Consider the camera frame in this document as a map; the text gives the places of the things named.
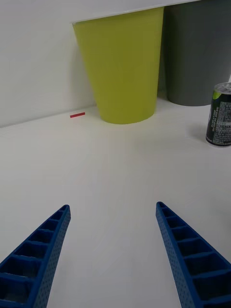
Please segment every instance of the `can lid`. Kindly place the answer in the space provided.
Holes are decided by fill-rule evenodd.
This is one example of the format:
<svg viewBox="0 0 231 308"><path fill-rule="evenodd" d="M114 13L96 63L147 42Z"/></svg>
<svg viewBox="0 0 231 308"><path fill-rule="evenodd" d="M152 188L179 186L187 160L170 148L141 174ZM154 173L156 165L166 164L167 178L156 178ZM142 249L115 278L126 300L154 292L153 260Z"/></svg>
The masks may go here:
<svg viewBox="0 0 231 308"><path fill-rule="evenodd" d="M231 82L219 83L215 86L214 90L222 94L231 94Z"/></svg>

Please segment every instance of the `white wall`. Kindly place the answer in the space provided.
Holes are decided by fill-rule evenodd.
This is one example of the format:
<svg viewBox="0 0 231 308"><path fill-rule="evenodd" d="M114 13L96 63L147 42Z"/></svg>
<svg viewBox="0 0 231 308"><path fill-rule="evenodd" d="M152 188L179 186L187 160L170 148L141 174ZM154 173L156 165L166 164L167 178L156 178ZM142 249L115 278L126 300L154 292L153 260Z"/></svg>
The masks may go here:
<svg viewBox="0 0 231 308"><path fill-rule="evenodd" d="M94 104L71 21L187 0L0 0L0 127Z"/></svg>

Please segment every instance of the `gray trash bin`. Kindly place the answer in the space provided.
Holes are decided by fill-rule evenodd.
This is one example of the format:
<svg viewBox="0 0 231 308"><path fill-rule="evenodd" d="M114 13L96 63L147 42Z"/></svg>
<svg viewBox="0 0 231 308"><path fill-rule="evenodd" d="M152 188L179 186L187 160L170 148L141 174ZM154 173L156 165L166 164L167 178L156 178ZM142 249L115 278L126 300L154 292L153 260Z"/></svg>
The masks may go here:
<svg viewBox="0 0 231 308"><path fill-rule="evenodd" d="M214 86L231 75L231 0L201 0L165 8L164 57L168 99L211 103Z"/></svg>

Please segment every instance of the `white table surface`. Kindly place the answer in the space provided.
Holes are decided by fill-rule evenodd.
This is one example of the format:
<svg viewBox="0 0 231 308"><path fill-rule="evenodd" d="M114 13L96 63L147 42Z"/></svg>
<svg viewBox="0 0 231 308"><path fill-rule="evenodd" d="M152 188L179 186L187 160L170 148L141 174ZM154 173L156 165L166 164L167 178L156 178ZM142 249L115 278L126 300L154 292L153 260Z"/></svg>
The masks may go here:
<svg viewBox="0 0 231 308"><path fill-rule="evenodd" d="M70 204L48 308L180 308L155 204L230 262L231 148L205 141L209 106L158 99L131 125L85 111L0 130L0 260Z"/></svg>

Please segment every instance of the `perforated blue surface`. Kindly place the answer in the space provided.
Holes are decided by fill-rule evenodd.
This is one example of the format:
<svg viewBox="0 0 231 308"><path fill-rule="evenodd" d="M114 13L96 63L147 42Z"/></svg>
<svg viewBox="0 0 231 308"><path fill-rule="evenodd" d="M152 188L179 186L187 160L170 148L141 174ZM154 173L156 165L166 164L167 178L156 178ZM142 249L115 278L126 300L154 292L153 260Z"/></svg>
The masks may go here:
<svg viewBox="0 0 231 308"><path fill-rule="evenodd" d="M46 308L70 219L64 205L0 264L0 308Z"/></svg>
<svg viewBox="0 0 231 308"><path fill-rule="evenodd" d="M156 204L182 308L231 308L231 264L165 204Z"/></svg>

